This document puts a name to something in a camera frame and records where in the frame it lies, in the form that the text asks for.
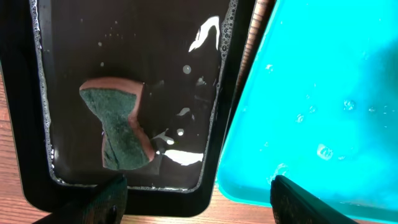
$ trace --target green scrubbing surface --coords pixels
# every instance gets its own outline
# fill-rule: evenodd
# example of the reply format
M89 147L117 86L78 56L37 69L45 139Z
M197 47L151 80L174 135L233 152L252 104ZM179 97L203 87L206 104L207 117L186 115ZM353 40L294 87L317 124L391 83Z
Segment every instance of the green scrubbing surface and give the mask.
M131 170L146 165L149 159L128 122L137 96L104 88L80 90L80 96L102 122L104 167Z

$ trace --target wooden surface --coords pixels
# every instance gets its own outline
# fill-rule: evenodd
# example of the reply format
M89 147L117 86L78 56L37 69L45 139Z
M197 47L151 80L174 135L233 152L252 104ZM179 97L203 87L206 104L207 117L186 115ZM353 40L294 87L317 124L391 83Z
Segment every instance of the wooden surface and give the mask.
M268 0L258 0L254 10L253 20L249 30L248 42L245 46L241 64L238 85L243 71L249 69L248 57L255 52L252 50L256 39L261 38L259 33L261 24L267 22L263 18ZM22 194L19 171L12 138L11 124L4 94L2 79L0 79L0 223L32 223L47 213L28 204ZM202 214L192 218L165 218L165 217L137 217L124 216L123 223L274 223L272 210L269 208L242 205L234 203L221 195L215 187L210 206Z

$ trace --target scouring pad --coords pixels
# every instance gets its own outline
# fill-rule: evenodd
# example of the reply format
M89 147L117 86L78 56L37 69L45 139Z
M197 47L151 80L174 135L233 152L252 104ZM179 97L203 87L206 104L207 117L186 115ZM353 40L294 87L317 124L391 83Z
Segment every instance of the scouring pad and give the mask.
M133 170L148 164L155 153L137 115L144 85L124 78L88 80L80 96L103 125L103 166Z

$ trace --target tray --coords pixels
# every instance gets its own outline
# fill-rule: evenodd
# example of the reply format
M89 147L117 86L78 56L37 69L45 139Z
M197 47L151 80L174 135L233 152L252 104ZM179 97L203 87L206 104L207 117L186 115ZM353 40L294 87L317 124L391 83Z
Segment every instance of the tray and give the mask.
M277 1L221 154L229 199L285 175L339 212L398 222L396 1Z
M155 98L141 105L139 120L160 154L150 167L123 171L130 186L126 214L204 211L254 1L17 0L0 6L6 15L0 18L0 61L28 202L52 212L116 173L101 168L93 154L101 147L101 125L78 87L89 78L117 76L144 82L143 101ZM216 25L207 26L216 16ZM203 42L202 34L208 36ZM182 78L185 65L191 78ZM177 116L183 108L190 108L190 125L179 147L203 154L189 166L164 156L171 148L156 138L164 131L177 135L188 122Z

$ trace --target blue water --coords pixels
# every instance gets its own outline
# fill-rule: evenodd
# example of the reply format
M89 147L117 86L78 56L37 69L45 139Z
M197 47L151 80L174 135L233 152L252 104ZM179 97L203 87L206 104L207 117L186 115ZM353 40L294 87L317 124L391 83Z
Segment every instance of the blue water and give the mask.
M249 192L280 174L331 203L398 211L398 1L276 8L224 145L222 192L269 205Z

